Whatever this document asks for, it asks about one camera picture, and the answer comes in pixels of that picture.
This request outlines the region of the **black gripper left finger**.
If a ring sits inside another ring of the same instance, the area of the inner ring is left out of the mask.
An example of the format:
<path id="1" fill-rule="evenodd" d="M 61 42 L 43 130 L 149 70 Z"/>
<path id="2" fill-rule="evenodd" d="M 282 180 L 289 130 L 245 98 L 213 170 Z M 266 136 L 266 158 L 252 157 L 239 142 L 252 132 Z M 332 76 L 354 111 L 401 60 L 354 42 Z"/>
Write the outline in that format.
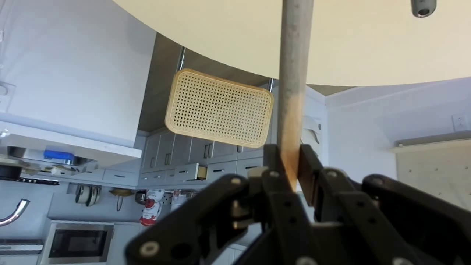
<path id="1" fill-rule="evenodd" d="M 263 174 L 266 191 L 282 194 L 291 191 L 291 185 L 286 177 L 285 166 L 277 145 L 264 146 L 264 167 L 267 169 L 267 171 Z"/>

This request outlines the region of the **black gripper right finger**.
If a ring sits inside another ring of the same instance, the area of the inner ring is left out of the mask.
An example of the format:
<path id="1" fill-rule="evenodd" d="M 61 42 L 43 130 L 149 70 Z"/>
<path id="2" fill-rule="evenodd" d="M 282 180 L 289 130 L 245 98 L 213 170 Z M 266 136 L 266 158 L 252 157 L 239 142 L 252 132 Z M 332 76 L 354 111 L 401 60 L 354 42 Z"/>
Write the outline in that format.
<path id="1" fill-rule="evenodd" d="M 319 155 L 310 145 L 302 145 L 299 151 L 298 180 L 307 198 L 316 196 L 317 176 L 323 170 Z"/>

